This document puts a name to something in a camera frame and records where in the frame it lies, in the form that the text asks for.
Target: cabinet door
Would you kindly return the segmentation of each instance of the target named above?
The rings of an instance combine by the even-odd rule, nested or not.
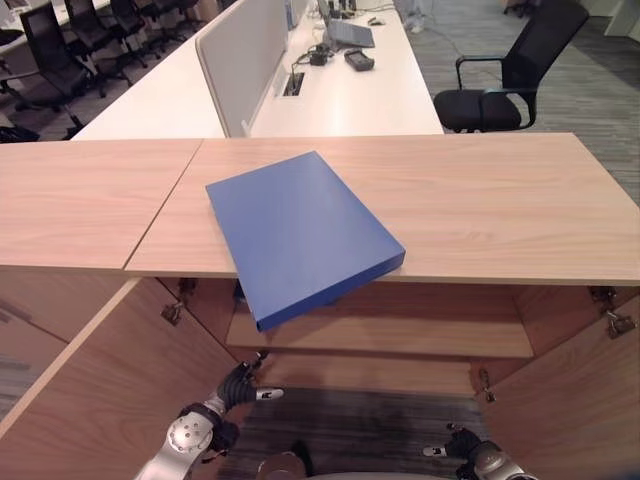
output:
[[[124,284],[122,275],[0,271],[0,302],[70,342]]]
[[[638,321],[640,299],[617,312]],[[541,480],[640,472],[640,331],[602,318],[478,396],[492,440]]]
[[[133,478],[182,407],[234,366],[154,279],[129,280],[0,423],[3,480]]]
[[[0,298],[0,354],[29,365],[39,374],[67,346],[29,323],[29,316]]]

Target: wooden tabletop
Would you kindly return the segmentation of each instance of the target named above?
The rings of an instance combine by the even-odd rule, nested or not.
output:
[[[200,143],[0,146],[0,268],[122,269]]]
[[[640,284],[638,207],[547,133],[205,140],[126,270],[235,276],[205,185],[309,150],[405,246],[385,280]]]

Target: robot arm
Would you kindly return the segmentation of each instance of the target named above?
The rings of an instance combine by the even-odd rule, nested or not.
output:
[[[448,456],[467,460],[456,472],[460,480],[538,480],[525,473],[511,457],[495,443],[481,441],[464,427],[450,423],[451,441],[444,447],[425,448],[426,456]]]
[[[252,384],[253,373],[266,356],[266,352],[260,352],[253,364],[241,363],[207,400],[185,407],[169,426],[160,451],[134,480],[184,480],[201,462],[226,455],[239,431],[236,425],[224,420],[225,414],[236,405],[272,400],[284,394],[279,388],[257,389]],[[209,451],[215,455],[205,460]]]

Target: desk divider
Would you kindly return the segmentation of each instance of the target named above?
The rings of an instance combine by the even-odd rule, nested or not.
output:
[[[287,45],[283,0],[240,0],[207,25],[196,51],[227,137],[248,136]]]

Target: blue folder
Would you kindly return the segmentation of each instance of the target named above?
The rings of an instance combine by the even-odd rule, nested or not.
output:
[[[316,152],[206,189],[259,331],[404,261],[402,245]]]

